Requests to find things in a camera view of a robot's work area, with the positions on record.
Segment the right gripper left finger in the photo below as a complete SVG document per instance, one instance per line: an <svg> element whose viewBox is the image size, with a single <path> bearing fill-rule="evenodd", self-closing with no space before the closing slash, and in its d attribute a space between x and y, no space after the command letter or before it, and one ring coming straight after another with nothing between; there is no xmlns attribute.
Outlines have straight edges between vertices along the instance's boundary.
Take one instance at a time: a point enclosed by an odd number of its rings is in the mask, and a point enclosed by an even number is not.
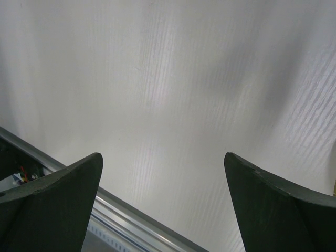
<svg viewBox="0 0 336 252"><path fill-rule="evenodd" d="M81 251L102 169L93 153L1 192L1 251Z"/></svg>

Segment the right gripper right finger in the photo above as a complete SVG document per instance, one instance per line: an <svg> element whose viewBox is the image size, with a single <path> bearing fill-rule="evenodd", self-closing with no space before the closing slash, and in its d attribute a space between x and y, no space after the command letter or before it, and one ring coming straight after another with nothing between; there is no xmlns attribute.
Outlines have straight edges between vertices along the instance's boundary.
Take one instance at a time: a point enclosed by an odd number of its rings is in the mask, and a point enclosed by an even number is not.
<svg viewBox="0 0 336 252"><path fill-rule="evenodd" d="M335 197L228 152L224 168L245 251L335 251Z"/></svg>

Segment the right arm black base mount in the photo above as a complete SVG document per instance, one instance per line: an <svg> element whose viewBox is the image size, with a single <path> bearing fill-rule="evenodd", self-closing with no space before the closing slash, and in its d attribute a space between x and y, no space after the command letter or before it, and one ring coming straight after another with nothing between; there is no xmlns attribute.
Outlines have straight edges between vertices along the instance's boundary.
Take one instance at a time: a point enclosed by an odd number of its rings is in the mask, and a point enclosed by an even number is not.
<svg viewBox="0 0 336 252"><path fill-rule="evenodd" d="M36 159L1 139L1 180L12 176L22 185L45 176L43 168Z"/></svg>

